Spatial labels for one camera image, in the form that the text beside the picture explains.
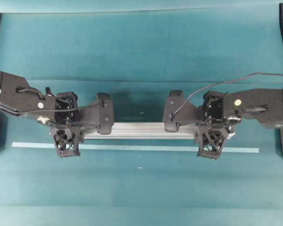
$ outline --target wire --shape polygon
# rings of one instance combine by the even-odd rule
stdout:
[[[10,110],[8,109],[7,107],[4,107],[2,105],[0,105],[0,108],[2,108],[3,110],[11,113],[11,114],[29,114],[29,113],[35,113],[35,112],[73,112],[73,111],[76,111],[76,110],[79,110],[81,108],[84,108],[84,107],[93,107],[93,106],[97,106],[97,105],[100,105],[101,103],[97,103],[97,104],[94,104],[94,105],[88,105],[88,106],[83,106],[83,107],[76,107],[76,108],[72,108],[72,109],[64,109],[64,110],[59,110],[59,109],[39,109],[39,110],[32,110],[32,111],[25,111],[25,112],[17,112],[17,111],[13,111],[13,110]]]
[[[235,83],[235,82],[238,82],[238,81],[241,81],[241,80],[244,80],[244,79],[247,79],[253,75],[270,75],[270,76],[283,76],[283,74],[278,74],[278,73],[264,73],[264,72],[254,72],[254,73],[251,73],[251,74],[248,74],[248,75],[245,75],[243,77],[240,77],[240,78],[237,78],[237,79],[233,79],[233,80],[228,80],[228,81],[222,81],[222,82],[217,82],[217,83],[213,83],[211,85],[208,85],[208,86],[204,86],[194,92],[192,92],[186,99],[185,101],[176,109],[176,111],[174,111],[173,113],[173,117],[180,111],[180,109],[182,109],[182,107],[188,102],[188,100],[194,96],[196,93],[204,90],[204,89],[208,89],[208,88],[211,88],[211,87],[214,87],[214,86],[218,86],[218,85],[222,85],[222,84],[227,84],[227,83]]]

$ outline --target white tape strip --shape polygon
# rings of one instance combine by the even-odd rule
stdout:
[[[53,144],[13,142],[12,147],[26,148],[55,148]],[[197,152],[198,147],[188,146],[143,146],[143,145],[83,145],[80,149],[88,150],[119,150],[119,151],[171,151],[171,152]],[[232,153],[259,153],[259,148],[225,147],[223,152]]]

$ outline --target blue-green surface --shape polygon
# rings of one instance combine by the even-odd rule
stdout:
[[[53,93],[74,91],[79,105],[107,92],[116,121],[161,121],[172,89],[187,95],[207,83],[253,71],[283,73],[278,7],[160,12],[4,14],[0,70]],[[216,91],[281,88],[258,76]],[[202,103],[202,94],[192,102]],[[218,161],[195,153],[12,148],[50,143],[49,129],[2,115],[0,226],[225,225],[283,226],[279,133],[243,121]],[[108,145],[194,145],[192,141],[88,140]]]
[[[0,0],[0,13],[94,13],[256,6],[283,0]]]

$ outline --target metal bar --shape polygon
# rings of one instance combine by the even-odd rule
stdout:
[[[85,139],[194,139],[196,129],[195,124],[190,124],[171,133],[165,131],[163,122],[115,122],[111,134],[99,134],[96,128],[83,133]]]

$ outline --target yellow dot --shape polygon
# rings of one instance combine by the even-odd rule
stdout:
[[[234,105],[239,106],[242,104],[242,101],[240,99],[236,99],[234,102]]]

